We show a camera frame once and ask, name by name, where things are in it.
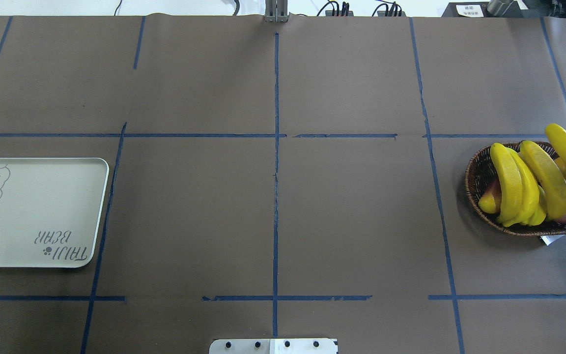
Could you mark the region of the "metal base plate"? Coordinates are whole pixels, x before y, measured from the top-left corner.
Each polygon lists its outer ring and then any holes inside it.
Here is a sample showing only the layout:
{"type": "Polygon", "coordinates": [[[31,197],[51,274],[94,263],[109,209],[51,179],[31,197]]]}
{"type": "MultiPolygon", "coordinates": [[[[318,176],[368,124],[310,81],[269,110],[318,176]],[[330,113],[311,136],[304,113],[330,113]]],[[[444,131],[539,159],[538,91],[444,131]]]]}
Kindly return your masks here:
{"type": "Polygon", "coordinates": [[[330,338],[220,339],[209,346],[210,354],[338,354],[337,340],[330,338]]]}

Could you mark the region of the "red yellow mango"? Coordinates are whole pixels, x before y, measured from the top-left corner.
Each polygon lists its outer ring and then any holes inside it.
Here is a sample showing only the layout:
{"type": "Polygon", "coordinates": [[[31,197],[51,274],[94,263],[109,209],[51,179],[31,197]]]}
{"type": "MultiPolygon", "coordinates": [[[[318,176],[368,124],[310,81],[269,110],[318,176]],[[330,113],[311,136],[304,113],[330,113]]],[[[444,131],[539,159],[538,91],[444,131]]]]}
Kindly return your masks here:
{"type": "Polygon", "coordinates": [[[501,186],[498,178],[488,184],[478,201],[481,211],[488,214],[499,214],[501,211],[501,186]]]}

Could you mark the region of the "white bear tray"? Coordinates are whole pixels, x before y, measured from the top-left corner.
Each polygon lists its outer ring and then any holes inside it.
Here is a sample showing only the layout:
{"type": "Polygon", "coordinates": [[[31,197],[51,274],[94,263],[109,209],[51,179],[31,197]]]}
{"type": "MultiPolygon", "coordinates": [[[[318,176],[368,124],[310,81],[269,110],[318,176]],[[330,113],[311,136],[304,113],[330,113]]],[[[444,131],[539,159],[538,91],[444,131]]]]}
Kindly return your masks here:
{"type": "Polygon", "coordinates": [[[0,158],[0,267],[92,260],[110,168],[101,158],[0,158]]]}

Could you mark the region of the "aluminium frame post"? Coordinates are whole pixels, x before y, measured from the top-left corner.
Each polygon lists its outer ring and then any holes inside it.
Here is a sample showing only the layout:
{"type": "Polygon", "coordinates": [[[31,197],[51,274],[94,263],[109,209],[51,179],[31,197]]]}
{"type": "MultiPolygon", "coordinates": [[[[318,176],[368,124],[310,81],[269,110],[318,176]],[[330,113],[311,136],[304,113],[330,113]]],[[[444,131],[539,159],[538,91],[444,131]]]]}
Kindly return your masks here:
{"type": "Polygon", "coordinates": [[[288,7],[288,0],[265,0],[265,22],[287,23],[289,21],[288,7]]]}

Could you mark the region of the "brown wicker basket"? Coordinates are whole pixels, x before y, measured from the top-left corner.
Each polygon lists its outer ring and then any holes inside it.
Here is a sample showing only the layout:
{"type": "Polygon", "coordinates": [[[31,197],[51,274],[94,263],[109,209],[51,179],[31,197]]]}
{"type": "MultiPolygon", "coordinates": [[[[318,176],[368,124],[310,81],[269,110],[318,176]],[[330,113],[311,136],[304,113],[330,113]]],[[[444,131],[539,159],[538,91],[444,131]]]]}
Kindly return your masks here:
{"type": "Polygon", "coordinates": [[[487,214],[479,206],[479,200],[485,193],[486,188],[497,177],[496,170],[489,155],[490,147],[481,148],[467,164],[465,176],[466,200],[469,202],[473,213],[478,216],[481,223],[487,224],[488,228],[495,229],[499,233],[516,237],[541,237],[541,236],[564,236],[566,235],[566,224],[560,224],[553,220],[545,221],[538,226],[524,226],[515,224],[503,227],[496,223],[495,214],[487,214]]]}

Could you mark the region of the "white paper tag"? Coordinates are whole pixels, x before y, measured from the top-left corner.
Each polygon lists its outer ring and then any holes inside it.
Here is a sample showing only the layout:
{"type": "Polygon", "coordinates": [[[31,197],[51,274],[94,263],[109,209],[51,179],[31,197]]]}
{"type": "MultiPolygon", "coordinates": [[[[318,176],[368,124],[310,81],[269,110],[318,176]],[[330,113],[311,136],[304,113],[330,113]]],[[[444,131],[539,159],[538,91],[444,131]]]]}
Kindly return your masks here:
{"type": "Polygon", "coordinates": [[[541,236],[540,239],[543,241],[543,243],[546,246],[549,246],[553,242],[556,242],[557,240],[561,239],[562,237],[564,237],[564,236],[563,235],[544,235],[544,236],[541,236]]]}

